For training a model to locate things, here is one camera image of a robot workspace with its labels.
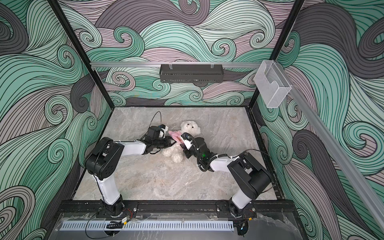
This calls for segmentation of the pink knitted bear sweater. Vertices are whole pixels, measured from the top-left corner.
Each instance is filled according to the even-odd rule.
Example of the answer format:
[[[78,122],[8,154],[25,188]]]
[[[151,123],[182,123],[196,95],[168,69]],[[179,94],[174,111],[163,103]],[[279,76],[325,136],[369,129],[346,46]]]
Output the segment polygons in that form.
[[[181,130],[178,131],[168,131],[169,136],[180,146],[184,145],[184,140],[182,138],[183,132]]]

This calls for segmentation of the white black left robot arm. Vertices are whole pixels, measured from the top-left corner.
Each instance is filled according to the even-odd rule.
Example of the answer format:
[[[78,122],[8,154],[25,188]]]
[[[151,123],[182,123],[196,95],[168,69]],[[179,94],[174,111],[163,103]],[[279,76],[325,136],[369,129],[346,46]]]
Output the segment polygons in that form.
[[[88,156],[85,167],[96,179],[106,206],[115,207],[122,199],[114,177],[120,158],[155,154],[173,146],[176,141],[166,135],[167,130],[165,125],[150,126],[140,139],[133,141],[114,141],[108,137],[100,139]]]

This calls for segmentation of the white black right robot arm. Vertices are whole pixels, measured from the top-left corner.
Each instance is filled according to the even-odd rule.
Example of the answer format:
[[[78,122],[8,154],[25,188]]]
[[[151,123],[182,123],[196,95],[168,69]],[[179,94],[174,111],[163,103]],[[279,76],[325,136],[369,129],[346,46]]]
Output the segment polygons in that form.
[[[187,158],[195,157],[202,172],[226,172],[232,175],[240,188],[229,200],[233,215],[241,213],[273,181],[270,172],[248,150],[231,157],[211,152],[204,138],[193,138],[187,133],[182,134],[181,138],[184,154]]]

